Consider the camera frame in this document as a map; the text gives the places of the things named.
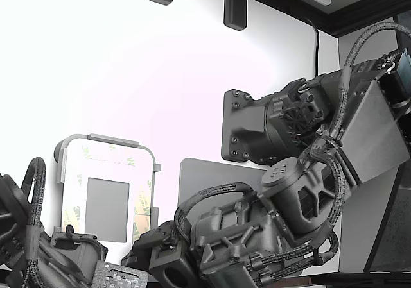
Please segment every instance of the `wall mount plate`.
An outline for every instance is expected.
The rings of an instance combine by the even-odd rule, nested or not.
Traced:
[[[102,135],[72,135],[55,149],[63,189],[61,227],[97,235],[120,264],[142,233],[157,227],[155,173],[161,166],[138,142]]]

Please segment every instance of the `power cord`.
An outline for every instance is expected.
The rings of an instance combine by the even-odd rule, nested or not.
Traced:
[[[320,32],[318,30],[318,28],[315,26],[315,24],[313,23],[313,21],[311,21],[310,19],[306,18],[306,21],[309,22],[311,24],[311,26],[313,26],[314,31],[315,31],[315,61],[314,61],[314,72],[315,72],[315,76],[317,77],[319,75],[319,46],[320,46]]]

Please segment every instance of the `gray metal plate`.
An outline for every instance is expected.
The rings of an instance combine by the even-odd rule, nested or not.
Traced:
[[[244,182],[257,189],[264,173],[264,169],[185,158],[180,165],[179,204],[198,191],[231,182]],[[203,213],[210,211],[211,207],[224,206],[239,198],[241,193],[207,198],[197,204],[187,218],[194,224]]]

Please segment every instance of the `cable clip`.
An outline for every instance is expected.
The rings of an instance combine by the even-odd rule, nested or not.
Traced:
[[[261,259],[261,255],[259,253],[250,255],[250,264],[252,270],[261,270],[265,267],[263,264],[263,260]]]
[[[323,266],[326,262],[330,261],[335,256],[332,251],[320,253],[318,248],[313,250],[314,264],[316,266]]]

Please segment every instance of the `braided cable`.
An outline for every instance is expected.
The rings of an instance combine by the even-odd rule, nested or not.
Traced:
[[[253,189],[250,185],[243,183],[243,182],[234,182],[234,183],[229,183],[225,185],[218,185],[216,187],[210,187],[208,189],[204,189],[196,194],[194,194],[192,197],[190,197],[188,200],[183,202],[177,210],[175,211],[174,214],[174,225],[175,229],[173,230],[171,234],[172,239],[177,238],[177,234],[180,235],[188,244],[190,244],[190,239],[186,235],[186,233],[183,230],[183,223],[184,220],[186,219],[188,213],[190,210],[200,201],[211,197],[211,196],[217,196],[221,194],[226,194],[226,193],[231,193],[231,192],[242,192],[244,194],[252,192]]]

